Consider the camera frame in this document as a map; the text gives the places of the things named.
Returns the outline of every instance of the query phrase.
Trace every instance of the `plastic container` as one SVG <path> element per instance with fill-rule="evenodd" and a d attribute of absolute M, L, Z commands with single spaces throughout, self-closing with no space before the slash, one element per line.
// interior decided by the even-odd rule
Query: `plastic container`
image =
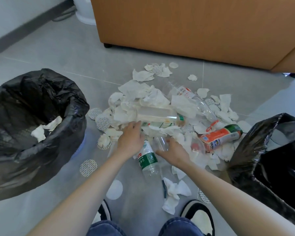
<path fill-rule="evenodd" d="M 141 126 L 154 126 L 166 128 L 173 125 L 184 126 L 185 118 L 178 115 L 172 108 L 139 107 L 137 121 L 142 121 Z"/>
<path fill-rule="evenodd" d="M 224 143 L 240 139 L 243 131 L 237 124 L 230 124 L 220 130 L 206 133 L 200 136 L 207 152 L 216 149 Z"/>
<path fill-rule="evenodd" d="M 191 101 L 194 101 L 198 106 L 198 114 L 196 118 L 206 127 L 210 127 L 217 123 L 218 119 L 208 105 L 206 105 L 206 103 L 198 95 L 194 94 L 190 89 L 184 87 L 183 85 L 169 81 L 164 85 L 162 92 L 170 101 L 173 95 L 183 95 Z"/>
<path fill-rule="evenodd" d="M 280 146 L 295 141 L 295 121 L 278 124 L 272 133 L 271 140 Z"/>
<path fill-rule="evenodd" d="M 155 154 L 148 140 L 144 140 L 144 145 L 142 149 L 138 152 L 137 159 L 139 161 L 139 165 L 142 168 L 143 175 L 146 179 L 149 177 L 160 175 L 160 168 L 157 158 L 155 157 Z"/>

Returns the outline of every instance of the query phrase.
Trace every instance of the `tan leather sofa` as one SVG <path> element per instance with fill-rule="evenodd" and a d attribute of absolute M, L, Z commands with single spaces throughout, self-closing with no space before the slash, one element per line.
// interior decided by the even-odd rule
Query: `tan leather sofa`
<path fill-rule="evenodd" d="M 102 43 L 295 73 L 295 0 L 91 0 Z"/>

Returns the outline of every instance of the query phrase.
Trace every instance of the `hand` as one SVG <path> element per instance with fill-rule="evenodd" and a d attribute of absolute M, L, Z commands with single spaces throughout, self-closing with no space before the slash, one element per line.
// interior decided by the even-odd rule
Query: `hand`
<path fill-rule="evenodd" d="M 141 121 L 130 122 L 118 139 L 117 151 L 125 156 L 125 160 L 137 154 L 143 147 L 144 135 L 140 133 L 140 126 Z"/>
<path fill-rule="evenodd" d="M 167 142 L 169 143 L 168 151 L 157 150 L 155 152 L 157 155 L 161 156 L 174 167 L 177 167 L 181 170 L 183 170 L 182 168 L 185 166 L 188 166 L 190 163 L 192 163 L 189 158 L 189 154 L 178 142 L 175 141 L 175 139 L 169 138 Z"/>

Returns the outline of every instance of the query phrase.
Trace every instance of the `shoe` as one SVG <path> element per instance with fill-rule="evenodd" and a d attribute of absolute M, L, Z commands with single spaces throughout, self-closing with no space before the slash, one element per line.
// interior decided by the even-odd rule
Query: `shoe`
<path fill-rule="evenodd" d="M 110 210 L 105 200 L 103 200 L 101 206 L 99 207 L 92 224 L 99 222 L 101 220 L 111 220 Z"/>
<path fill-rule="evenodd" d="M 206 236 L 215 236 L 213 218 L 208 208 L 198 200 L 189 201 L 182 209 L 181 217 L 193 222 Z"/>

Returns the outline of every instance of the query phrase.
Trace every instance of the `baseboard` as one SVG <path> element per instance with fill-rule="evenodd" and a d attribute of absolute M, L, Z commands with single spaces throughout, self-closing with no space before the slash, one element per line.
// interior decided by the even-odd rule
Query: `baseboard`
<path fill-rule="evenodd" d="M 7 49 L 9 46 L 20 41 L 39 27 L 43 26 L 47 22 L 58 17 L 62 12 L 69 9 L 74 5 L 73 0 L 65 0 L 57 6 L 49 9 L 48 11 L 40 14 L 29 22 L 21 25 L 10 33 L 0 38 L 0 53 Z"/>

